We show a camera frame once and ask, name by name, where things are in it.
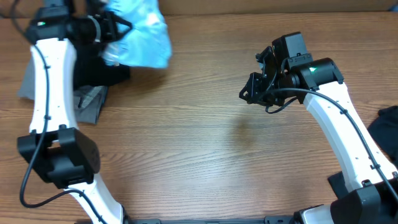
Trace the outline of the light blue printed t-shirt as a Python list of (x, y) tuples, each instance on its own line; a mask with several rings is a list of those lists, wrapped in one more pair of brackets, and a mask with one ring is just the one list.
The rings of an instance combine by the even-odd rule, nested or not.
[(121, 40), (108, 44), (102, 54), (107, 65), (164, 69), (172, 45), (158, 0), (110, 0), (107, 10), (132, 24)]

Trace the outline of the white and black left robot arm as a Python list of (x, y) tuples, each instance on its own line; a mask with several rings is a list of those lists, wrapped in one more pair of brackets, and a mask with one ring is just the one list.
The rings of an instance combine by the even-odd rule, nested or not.
[(30, 43), (35, 67), (34, 112), (29, 134), (17, 139), (20, 155), (60, 195), (71, 195), (92, 223), (129, 223), (100, 175), (100, 152), (79, 129), (74, 112), (73, 74), (76, 44), (102, 46), (121, 40), (126, 22), (108, 11), (105, 1), (88, 1), (84, 17), (72, 1), (45, 1), (22, 36)]

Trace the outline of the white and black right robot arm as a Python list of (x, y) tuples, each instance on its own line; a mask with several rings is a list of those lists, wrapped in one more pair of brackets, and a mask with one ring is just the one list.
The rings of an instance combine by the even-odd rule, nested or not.
[(343, 195), (267, 223), (396, 223), (397, 168), (372, 139), (349, 97), (345, 79), (330, 58), (314, 60), (299, 32), (283, 35), (261, 53), (261, 66), (239, 97), (266, 112), (303, 104), (324, 132), (341, 167)]

